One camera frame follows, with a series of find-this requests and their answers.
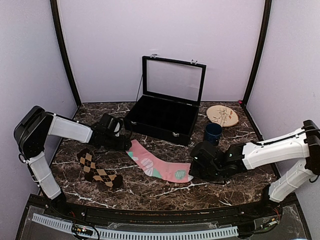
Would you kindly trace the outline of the pink teal patterned sock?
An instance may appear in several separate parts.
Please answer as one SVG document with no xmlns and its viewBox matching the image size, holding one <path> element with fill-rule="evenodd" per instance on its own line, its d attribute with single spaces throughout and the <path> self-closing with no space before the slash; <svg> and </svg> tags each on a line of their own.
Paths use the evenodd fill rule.
<svg viewBox="0 0 320 240">
<path fill-rule="evenodd" d="M 171 183 L 188 183 L 194 178 L 189 174 L 190 163 L 163 161 L 147 151 L 136 139 L 131 141 L 126 153 L 149 177 Z"/>
</svg>

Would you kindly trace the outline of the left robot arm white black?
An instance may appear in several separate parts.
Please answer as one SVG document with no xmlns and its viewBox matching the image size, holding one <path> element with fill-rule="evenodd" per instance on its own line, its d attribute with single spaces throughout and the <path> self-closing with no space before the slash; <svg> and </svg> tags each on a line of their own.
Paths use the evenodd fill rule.
<svg viewBox="0 0 320 240">
<path fill-rule="evenodd" d="M 51 201 L 51 210 L 60 218 L 67 218 L 71 213 L 70 206 L 62 199 L 63 190 L 53 176 L 46 159 L 46 146 L 49 138 L 72 140 L 88 144 L 95 148 L 127 151 L 131 148 L 131 139 L 120 133 L 124 120 L 108 113 L 92 124 L 64 117 L 33 106 L 13 131 L 19 149 L 19 159 L 29 168 L 35 183 L 43 195 Z"/>
</svg>

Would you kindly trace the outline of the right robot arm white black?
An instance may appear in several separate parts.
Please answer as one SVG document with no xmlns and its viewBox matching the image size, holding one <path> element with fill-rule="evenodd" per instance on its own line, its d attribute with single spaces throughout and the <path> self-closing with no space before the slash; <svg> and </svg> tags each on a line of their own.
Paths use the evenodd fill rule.
<svg viewBox="0 0 320 240">
<path fill-rule="evenodd" d="M 230 145 L 226 151 L 208 141 L 191 151 L 189 174 L 206 181 L 226 179 L 260 166 L 297 159 L 295 165 L 263 190 L 263 200 L 255 213 L 266 217 L 290 193 L 320 174 L 320 129 L 312 120 L 286 135 L 264 141 Z"/>
</svg>

